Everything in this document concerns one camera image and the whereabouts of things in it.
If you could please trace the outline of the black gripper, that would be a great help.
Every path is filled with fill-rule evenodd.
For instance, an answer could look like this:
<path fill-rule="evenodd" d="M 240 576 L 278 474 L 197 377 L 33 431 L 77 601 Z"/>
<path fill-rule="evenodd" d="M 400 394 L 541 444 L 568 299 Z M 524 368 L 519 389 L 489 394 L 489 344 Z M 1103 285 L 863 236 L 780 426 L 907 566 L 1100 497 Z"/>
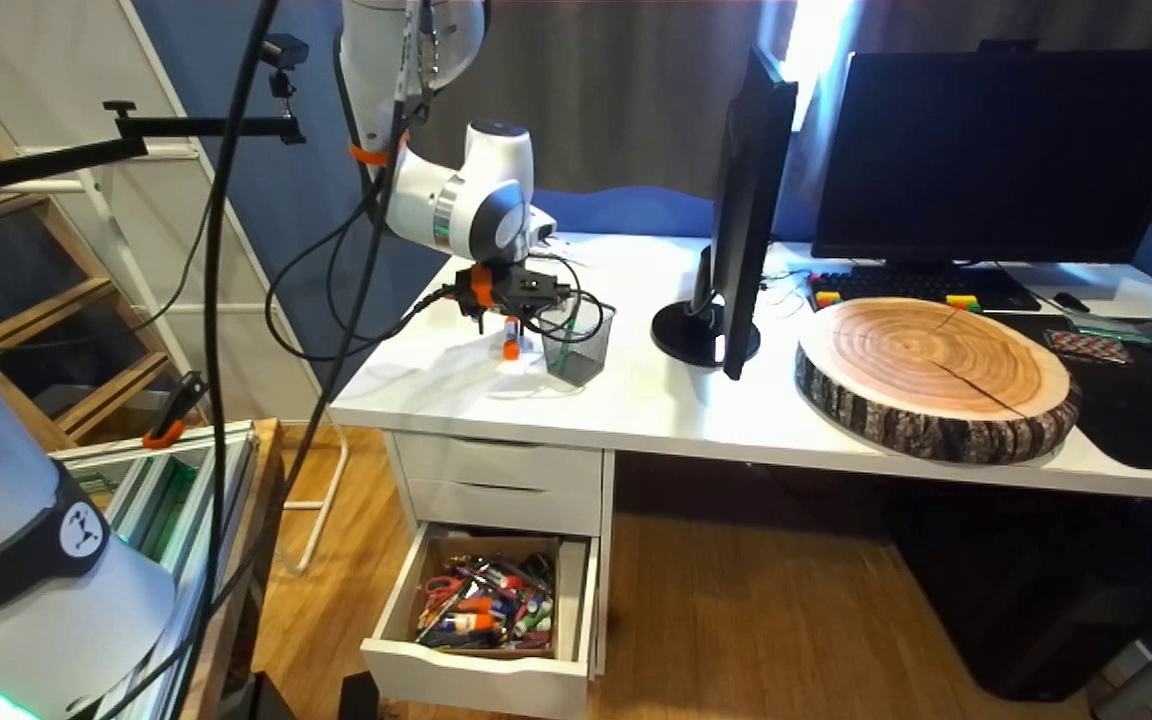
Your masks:
<path fill-rule="evenodd" d="M 568 296 L 568 285 L 524 263 L 471 263 L 450 279 L 450 299 L 463 317 L 499 313 L 529 319 L 536 313 L 559 310 Z"/>

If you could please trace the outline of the grey robot base with logo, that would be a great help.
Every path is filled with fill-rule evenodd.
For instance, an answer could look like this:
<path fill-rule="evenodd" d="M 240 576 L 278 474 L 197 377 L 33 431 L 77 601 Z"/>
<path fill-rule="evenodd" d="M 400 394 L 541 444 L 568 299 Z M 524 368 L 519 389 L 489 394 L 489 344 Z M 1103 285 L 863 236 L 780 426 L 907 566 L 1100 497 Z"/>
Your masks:
<path fill-rule="evenodd" d="M 72 720 L 124 684 L 174 616 L 132 553 L 0 402 L 0 720 Z"/>

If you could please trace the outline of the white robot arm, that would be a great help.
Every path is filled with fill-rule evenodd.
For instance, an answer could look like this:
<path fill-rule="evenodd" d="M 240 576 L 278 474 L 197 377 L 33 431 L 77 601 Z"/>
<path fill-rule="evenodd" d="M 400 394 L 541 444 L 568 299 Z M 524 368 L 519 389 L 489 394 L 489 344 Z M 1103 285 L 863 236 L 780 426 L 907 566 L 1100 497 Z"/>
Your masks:
<path fill-rule="evenodd" d="M 336 73 L 353 160 L 381 183 L 381 224 L 463 260 L 450 279 L 463 317 L 533 319 L 575 296 L 529 263 L 555 232 L 536 206 L 533 136 L 504 119 L 466 119 L 459 142 L 418 134 L 489 23 L 489 0 L 339 0 Z"/>

